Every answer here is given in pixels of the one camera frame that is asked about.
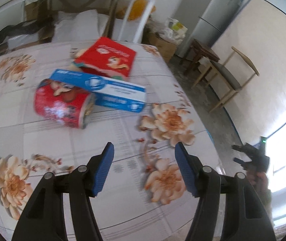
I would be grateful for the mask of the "person's right hand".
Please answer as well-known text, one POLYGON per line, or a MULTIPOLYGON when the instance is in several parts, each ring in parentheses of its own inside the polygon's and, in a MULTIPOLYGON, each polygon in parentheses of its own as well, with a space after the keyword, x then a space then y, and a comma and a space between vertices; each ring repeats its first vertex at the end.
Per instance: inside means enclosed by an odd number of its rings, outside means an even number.
POLYGON ((268 191, 268 178, 264 172, 249 170, 246 177, 257 193, 262 194, 268 191))

